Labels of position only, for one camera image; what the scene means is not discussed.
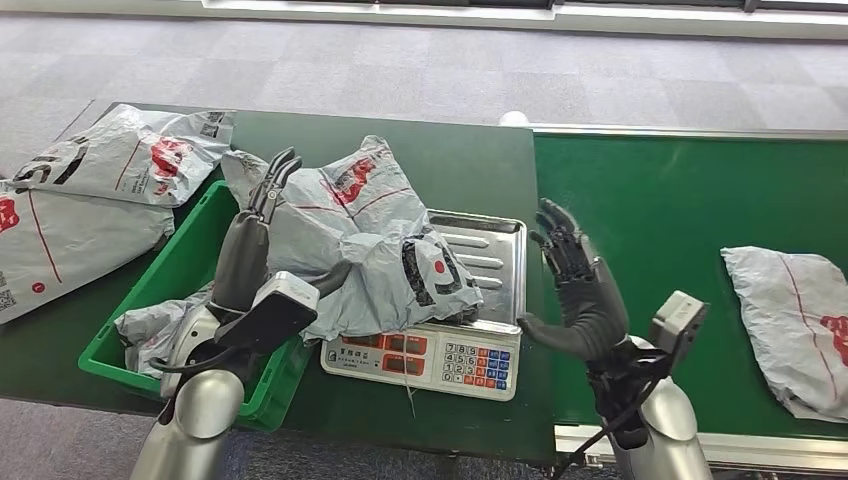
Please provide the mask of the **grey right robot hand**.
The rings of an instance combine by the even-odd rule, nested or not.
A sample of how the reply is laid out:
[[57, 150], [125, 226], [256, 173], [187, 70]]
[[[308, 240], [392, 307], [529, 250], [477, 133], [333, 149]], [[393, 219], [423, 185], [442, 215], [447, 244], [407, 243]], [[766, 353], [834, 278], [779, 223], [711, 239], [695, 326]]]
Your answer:
[[552, 325], [525, 313], [517, 319], [533, 341], [584, 362], [609, 356], [629, 331], [626, 308], [603, 258], [572, 215], [542, 198], [536, 212], [543, 232], [529, 234], [551, 271], [561, 323]]

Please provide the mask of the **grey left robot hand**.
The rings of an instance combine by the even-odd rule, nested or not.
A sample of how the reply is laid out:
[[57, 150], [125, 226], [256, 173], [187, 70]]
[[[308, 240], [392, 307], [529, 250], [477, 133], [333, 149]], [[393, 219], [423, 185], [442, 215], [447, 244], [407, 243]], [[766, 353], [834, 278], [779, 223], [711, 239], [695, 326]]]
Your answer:
[[322, 315], [342, 307], [356, 287], [356, 269], [338, 250], [347, 228], [329, 203], [316, 169], [289, 147], [265, 160], [225, 153], [221, 168], [239, 211], [222, 245], [212, 300], [244, 311], [261, 286], [289, 272], [320, 293]]

